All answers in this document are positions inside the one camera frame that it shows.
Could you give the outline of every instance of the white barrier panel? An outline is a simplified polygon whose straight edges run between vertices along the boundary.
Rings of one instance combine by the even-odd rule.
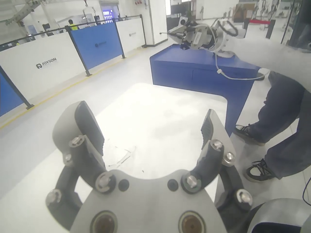
[[[85,71],[68,33],[1,51],[0,65],[28,100]]]
[[[117,28],[124,53],[145,44],[141,18],[119,21]]]

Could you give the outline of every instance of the red rope barrier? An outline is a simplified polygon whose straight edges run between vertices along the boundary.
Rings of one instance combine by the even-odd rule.
[[[269,24],[270,24],[270,21],[253,19],[253,20],[250,20],[250,23],[269,25]]]

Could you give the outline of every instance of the black cable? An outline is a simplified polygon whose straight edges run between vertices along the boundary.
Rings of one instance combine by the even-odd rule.
[[[222,31],[224,31],[226,34],[231,35],[231,36],[233,36],[233,37],[238,36],[238,34],[239,34],[238,29],[237,29],[234,25],[232,25],[232,23],[231,23],[229,20],[227,20],[227,23],[234,29],[235,33],[232,33],[232,32],[230,32],[230,31],[228,31],[227,29],[225,29],[225,28],[221,25],[220,21],[217,22],[217,24],[219,25],[219,27],[220,27],[220,28],[222,29]]]
[[[308,187],[308,184],[309,184],[310,181],[311,181],[311,177],[310,177],[310,179],[308,180],[306,186],[304,187],[304,190],[303,190],[303,193],[302,193],[302,200],[303,200],[307,205],[310,205],[310,206],[311,206],[311,204],[308,203],[308,202],[304,199],[304,194],[305,194],[305,192],[306,192],[306,190],[307,190],[307,187]]]

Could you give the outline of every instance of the metal screw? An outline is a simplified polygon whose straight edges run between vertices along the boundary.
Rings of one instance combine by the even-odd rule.
[[[238,190],[236,196],[240,203],[248,203],[250,206],[252,206],[252,195],[247,190]]]
[[[190,186],[190,188],[195,188],[198,184],[198,181],[197,179],[193,176],[193,175],[190,175],[187,177],[187,183],[188,185]]]
[[[228,152],[225,156],[224,156],[224,161],[229,164],[232,165],[235,162],[235,156],[233,153]]]
[[[66,162],[70,162],[71,161],[71,154],[67,154],[65,156],[65,160],[66,160]]]
[[[81,139],[80,137],[75,137],[75,138],[71,141],[71,143],[72,143],[73,145],[77,145],[77,144],[80,143],[81,140],[82,140],[82,139]]]
[[[212,140],[211,141],[211,146],[213,147],[213,149],[219,150],[222,147],[222,142],[219,141],[219,140]]]
[[[249,203],[252,200],[252,197],[247,193],[242,193],[240,196],[244,203]]]
[[[95,187],[99,192],[105,193],[108,190],[110,190],[109,182],[110,177],[106,173],[102,173],[101,175],[98,176],[95,183]]]
[[[58,189],[52,190],[50,193],[48,193],[45,203],[47,206],[49,206],[52,203],[59,203],[61,200],[61,192]]]

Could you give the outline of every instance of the yellow safety vest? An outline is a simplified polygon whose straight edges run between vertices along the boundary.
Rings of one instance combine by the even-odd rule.
[[[75,24],[70,24],[71,30],[78,30],[78,27]]]

